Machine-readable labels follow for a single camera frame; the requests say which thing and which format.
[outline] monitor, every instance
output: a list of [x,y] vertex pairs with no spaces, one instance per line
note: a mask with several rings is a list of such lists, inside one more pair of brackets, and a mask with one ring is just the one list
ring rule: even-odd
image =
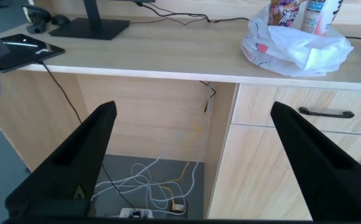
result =
[[[54,37],[74,37],[83,39],[112,40],[129,27],[130,21],[100,19],[96,0],[83,0],[88,18],[76,18],[51,31]],[[134,0],[132,2],[156,2],[156,0]]]

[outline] desk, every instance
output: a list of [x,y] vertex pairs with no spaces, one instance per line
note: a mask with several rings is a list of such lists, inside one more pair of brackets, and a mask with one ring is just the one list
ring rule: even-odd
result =
[[[26,33],[25,26],[0,37]],[[336,26],[361,37],[361,26]],[[134,24],[112,41],[35,38],[67,53],[46,61],[85,119],[115,100],[118,117],[107,154],[197,161],[205,150],[207,218],[310,219],[301,191],[270,120],[275,100],[319,110],[352,110],[353,119],[305,116],[361,161],[361,41],[338,72],[288,78],[246,60],[240,41],[245,22],[182,26],[171,21]],[[175,144],[185,122],[204,105],[212,82],[210,114]],[[77,118],[41,65],[1,74],[0,130],[34,170],[77,126]],[[193,137],[209,119],[207,141]]]

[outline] power strip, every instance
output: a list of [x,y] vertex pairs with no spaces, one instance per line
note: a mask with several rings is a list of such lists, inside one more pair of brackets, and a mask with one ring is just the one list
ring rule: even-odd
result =
[[150,209],[135,208],[135,210],[133,210],[133,208],[121,209],[120,218],[133,218],[133,219],[154,218],[153,212]]

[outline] drawer cabinet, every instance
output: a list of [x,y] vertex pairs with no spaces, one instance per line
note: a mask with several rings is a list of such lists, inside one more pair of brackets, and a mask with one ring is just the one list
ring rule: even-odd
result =
[[361,133],[361,91],[321,90],[284,86],[240,85],[232,123],[257,126],[274,126],[270,110],[279,101],[298,110],[341,114],[351,111],[350,119],[303,115],[315,127],[323,131]]
[[[361,161],[361,136],[324,134]],[[230,125],[209,218],[311,219],[275,128]]]

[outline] tablet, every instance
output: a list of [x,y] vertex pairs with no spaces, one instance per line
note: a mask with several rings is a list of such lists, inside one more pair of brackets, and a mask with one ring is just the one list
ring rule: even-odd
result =
[[64,49],[47,44],[24,34],[0,38],[0,72],[45,60],[65,52]]

